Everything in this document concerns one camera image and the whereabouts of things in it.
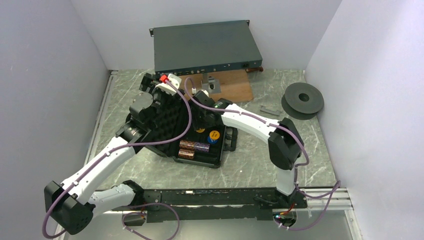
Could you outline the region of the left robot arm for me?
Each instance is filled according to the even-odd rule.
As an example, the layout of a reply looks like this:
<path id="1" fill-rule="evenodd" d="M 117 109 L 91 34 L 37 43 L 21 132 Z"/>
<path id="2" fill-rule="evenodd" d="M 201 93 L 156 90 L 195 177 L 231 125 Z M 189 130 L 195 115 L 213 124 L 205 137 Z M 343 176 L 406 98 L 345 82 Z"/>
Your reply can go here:
<path id="1" fill-rule="evenodd" d="M 156 88 L 185 104 L 188 123 L 179 135 L 148 142 L 151 131 L 140 133 L 138 126 L 130 125 L 121 129 L 108 145 L 78 172 L 61 184 L 50 182 L 44 189 L 46 215 L 42 224 L 42 234 L 47 239 L 55 239 L 65 232 L 75 235 L 81 232 L 97 215 L 109 210 L 127 206 L 131 210 L 143 207 L 144 190 L 128 180 L 117 187 L 97 192 L 97 187 L 120 165 L 135 156 L 146 146 L 164 145 L 178 141 L 190 129 L 192 113 L 189 102 L 180 91 L 182 79 L 174 74 L 160 77 Z"/>

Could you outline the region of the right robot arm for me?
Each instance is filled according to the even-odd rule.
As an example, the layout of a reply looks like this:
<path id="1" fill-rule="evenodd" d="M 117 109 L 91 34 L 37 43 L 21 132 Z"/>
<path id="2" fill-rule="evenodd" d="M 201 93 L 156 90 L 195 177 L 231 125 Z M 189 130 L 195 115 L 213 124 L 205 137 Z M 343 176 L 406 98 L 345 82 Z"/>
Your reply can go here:
<path id="1" fill-rule="evenodd" d="M 249 112 L 235 103 L 230 104 L 225 99 L 212 106 L 206 106 L 198 101 L 200 99 L 198 96 L 189 98 L 199 107 L 217 112 L 225 126 L 242 130 L 267 144 L 269 159 L 278 168 L 276 203 L 282 208 L 289 207 L 295 201 L 296 161 L 301 155 L 307 155 L 293 121 L 288 118 L 281 121 L 266 118 Z"/>

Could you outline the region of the orange big blind button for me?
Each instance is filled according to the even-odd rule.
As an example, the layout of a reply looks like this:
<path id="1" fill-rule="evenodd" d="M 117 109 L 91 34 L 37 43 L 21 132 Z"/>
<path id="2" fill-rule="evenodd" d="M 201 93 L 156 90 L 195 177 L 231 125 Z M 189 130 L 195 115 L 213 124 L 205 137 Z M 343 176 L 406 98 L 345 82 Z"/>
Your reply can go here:
<path id="1" fill-rule="evenodd" d="M 210 138 L 212 141 L 217 141 L 217 140 L 220 138 L 220 136 L 221 136 L 221 134 L 220 134 L 220 132 L 219 132 L 218 130 L 212 130 L 212 131 L 209 133 L 209 138 Z"/>

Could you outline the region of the black poker set case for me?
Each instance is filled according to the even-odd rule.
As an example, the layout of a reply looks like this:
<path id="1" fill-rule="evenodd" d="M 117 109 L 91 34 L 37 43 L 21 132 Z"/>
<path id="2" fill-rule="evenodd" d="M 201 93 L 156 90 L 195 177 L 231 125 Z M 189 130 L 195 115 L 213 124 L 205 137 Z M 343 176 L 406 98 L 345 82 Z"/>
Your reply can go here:
<path id="1" fill-rule="evenodd" d="M 217 169 L 221 166 L 223 152 L 233 152 L 236 150 L 238 140 L 238 130 L 229 126 L 214 126 L 205 128 L 202 133 L 196 132 L 193 127 L 194 120 L 192 114 L 192 103 L 187 108 L 184 101 L 180 98 L 179 110 L 172 110 L 174 114 L 165 123 L 155 129 L 143 129 L 137 126 L 133 121 L 126 118 L 128 124 L 124 136 L 129 137 L 129 143 L 153 142 L 147 148 L 163 158 L 172 158 L 178 163 L 187 163 Z M 208 143 L 208 137 L 211 131 L 220 132 L 220 138 L 216 144 Z M 181 149 L 179 143 L 181 140 L 210 144 L 209 152 L 195 151 L 195 157 L 192 160 L 179 158 L 178 152 Z"/>

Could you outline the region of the blue small blind button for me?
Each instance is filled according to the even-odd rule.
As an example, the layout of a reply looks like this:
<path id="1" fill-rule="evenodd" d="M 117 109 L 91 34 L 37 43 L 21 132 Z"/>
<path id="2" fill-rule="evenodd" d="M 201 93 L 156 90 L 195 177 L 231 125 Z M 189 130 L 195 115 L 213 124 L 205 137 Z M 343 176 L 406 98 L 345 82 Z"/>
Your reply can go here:
<path id="1" fill-rule="evenodd" d="M 212 144 L 212 145 L 216 144 L 218 142 L 217 139 L 212 139 L 210 136 L 207 138 L 207 141 L 208 141 L 209 144 Z"/>

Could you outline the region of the purple poker chip stack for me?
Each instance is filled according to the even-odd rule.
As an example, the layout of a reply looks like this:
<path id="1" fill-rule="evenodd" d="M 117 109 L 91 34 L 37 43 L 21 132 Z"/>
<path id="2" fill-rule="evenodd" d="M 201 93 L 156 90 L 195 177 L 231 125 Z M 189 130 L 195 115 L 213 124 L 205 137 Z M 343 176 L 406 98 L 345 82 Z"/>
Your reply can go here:
<path id="1" fill-rule="evenodd" d="M 210 144 L 202 143 L 202 142 L 195 142 L 194 143 L 194 150 L 198 151 L 198 152 L 208 153 L 210 151 Z"/>

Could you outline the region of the orange brown poker chip stack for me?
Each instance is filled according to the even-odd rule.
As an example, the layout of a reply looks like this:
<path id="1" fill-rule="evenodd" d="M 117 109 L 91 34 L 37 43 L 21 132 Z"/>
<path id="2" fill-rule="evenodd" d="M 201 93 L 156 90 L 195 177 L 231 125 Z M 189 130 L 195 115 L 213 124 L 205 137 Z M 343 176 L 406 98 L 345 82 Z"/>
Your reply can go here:
<path id="1" fill-rule="evenodd" d="M 184 149 L 184 150 L 194 151 L 195 150 L 195 146 L 196 146 L 196 143 L 194 141 L 181 140 L 179 142 L 179 147 L 181 149 Z"/>

